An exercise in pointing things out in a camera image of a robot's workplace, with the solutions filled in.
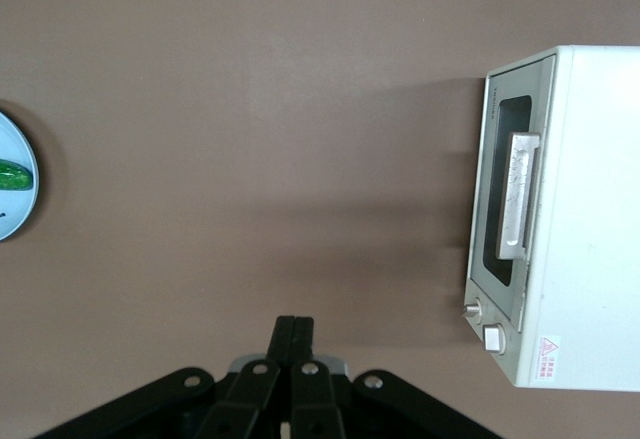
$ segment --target white toaster oven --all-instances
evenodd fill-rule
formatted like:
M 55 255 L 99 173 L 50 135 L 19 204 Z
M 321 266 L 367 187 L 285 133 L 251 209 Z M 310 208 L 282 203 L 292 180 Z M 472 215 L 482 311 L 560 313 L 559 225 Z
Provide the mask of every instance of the white toaster oven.
M 516 386 L 640 391 L 640 47 L 487 76 L 464 315 Z

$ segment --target oven door handle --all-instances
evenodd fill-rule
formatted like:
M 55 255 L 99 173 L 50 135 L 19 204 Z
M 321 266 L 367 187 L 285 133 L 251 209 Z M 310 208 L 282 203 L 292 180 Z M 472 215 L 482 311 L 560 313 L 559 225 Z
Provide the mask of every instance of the oven door handle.
M 498 259 L 526 257 L 524 242 L 527 211 L 538 147 L 540 147 L 540 134 L 511 133 L 500 207 L 498 250 L 496 251 Z

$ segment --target green cucumber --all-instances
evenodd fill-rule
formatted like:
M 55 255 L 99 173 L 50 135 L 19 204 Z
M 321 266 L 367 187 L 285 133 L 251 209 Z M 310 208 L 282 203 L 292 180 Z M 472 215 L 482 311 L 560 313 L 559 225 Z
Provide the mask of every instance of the green cucumber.
M 0 159 L 0 191 L 26 191 L 33 187 L 31 173 L 15 162 Z

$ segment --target white plate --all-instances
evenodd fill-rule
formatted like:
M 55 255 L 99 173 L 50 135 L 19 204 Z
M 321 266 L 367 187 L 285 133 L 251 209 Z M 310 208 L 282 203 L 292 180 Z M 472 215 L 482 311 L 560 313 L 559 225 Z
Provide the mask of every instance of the white plate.
M 15 162 L 31 172 L 28 191 L 0 190 L 0 241 L 13 234 L 29 217 L 38 195 L 38 165 L 33 151 L 16 125 L 0 112 L 0 159 Z

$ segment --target oven knob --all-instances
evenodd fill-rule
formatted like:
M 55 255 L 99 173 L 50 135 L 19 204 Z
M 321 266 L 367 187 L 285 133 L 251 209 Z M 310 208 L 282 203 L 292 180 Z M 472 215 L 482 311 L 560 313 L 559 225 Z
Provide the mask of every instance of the oven knob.
M 480 315 L 480 304 L 465 304 L 464 309 L 462 310 L 462 315 L 464 317 L 476 317 Z
M 504 354 L 506 348 L 506 337 L 504 329 L 500 324 L 490 324 L 482 328 L 482 340 L 484 350 L 493 354 Z
M 462 316 L 469 319 L 475 318 L 476 324 L 482 322 L 482 307 L 480 307 L 480 301 L 476 299 L 475 302 L 465 304 L 462 309 Z

